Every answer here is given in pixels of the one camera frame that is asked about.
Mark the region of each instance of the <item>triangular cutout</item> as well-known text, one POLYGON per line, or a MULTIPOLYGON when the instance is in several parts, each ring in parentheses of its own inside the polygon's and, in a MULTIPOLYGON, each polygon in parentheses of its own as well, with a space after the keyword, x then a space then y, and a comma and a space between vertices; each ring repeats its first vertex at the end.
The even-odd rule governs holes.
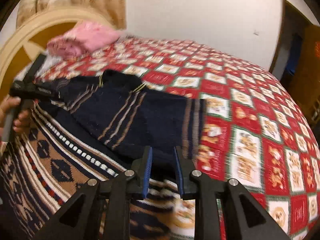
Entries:
POLYGON ((249 228, 264 224, 266 222, 263 215, 261 215, 261 213, 255 208, 255 206, 245 195, 239 195, 239 198, 249 228))
POLYGON ((78 223, 82 206, 84 204, 85 195, 82 194, 73 205, 61 216, 59 222, 71 227, 75 227, 78 223))

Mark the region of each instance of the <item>door frame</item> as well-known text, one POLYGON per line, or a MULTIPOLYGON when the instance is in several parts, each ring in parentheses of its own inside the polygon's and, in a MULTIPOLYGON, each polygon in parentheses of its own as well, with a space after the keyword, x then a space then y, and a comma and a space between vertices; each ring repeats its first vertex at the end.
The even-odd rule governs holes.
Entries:
POLYGON ((298 12, 305 20, 307 20, 307 22, 309 24, 313 25, 312 22, 310 22, 310 20, 301 11, 299 11, 294 5, 292 5, 287 0, 282 0, 282 20, 281 20, 278 43, 277 43, 277 46, 276 46, 275 55, 273 56, 273 60, 272 60, 272 63, 270 65, 270 68, 269 68, 269 72, 270 73, 273 72, 273 69, 276 66, 276 62, 277 62, 277 59, 278 59, 278 56, 279 56, 280 45, 281 45, 283 31, 284 31, 284 18, 285 18, 285 8, 286 8, 286 6, 290 6, 292 9, 294 9, 296 12, 298 12))

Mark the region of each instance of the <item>doorway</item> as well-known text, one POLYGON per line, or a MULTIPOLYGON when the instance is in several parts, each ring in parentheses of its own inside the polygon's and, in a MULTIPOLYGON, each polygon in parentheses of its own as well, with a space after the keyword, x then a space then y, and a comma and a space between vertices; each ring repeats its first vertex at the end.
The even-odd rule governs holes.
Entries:
POLYGON ((282 22, 271 72, 288 89, 298 65, 305 29, 313 25, 295 6, 283 0, 282 22))

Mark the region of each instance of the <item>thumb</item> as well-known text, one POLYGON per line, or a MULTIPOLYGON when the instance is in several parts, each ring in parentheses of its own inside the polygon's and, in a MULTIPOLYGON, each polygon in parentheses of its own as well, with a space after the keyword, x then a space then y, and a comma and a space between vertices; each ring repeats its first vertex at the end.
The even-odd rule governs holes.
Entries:
POLYGON ((4 99, 0 104, 0 122, 3 121, 6 113, 13 107, 17 107, 21 102, 21 98, 18 97, 8 97, 4 99))

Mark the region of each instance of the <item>gray handle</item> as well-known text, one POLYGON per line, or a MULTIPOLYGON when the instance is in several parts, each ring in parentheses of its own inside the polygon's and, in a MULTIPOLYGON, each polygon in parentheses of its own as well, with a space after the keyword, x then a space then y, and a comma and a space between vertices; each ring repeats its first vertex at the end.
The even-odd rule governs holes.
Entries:
POLYGON ((16 132, 13 130, 13 121, 18 118, 18 114, 22 109, 27 109, 30 107, 30 102, 32 102, 32 100, 22 100, 20 105, 11 108, 8 111, 4 121, 3 133, 1 138, 3 142, 14 142, 16 132))

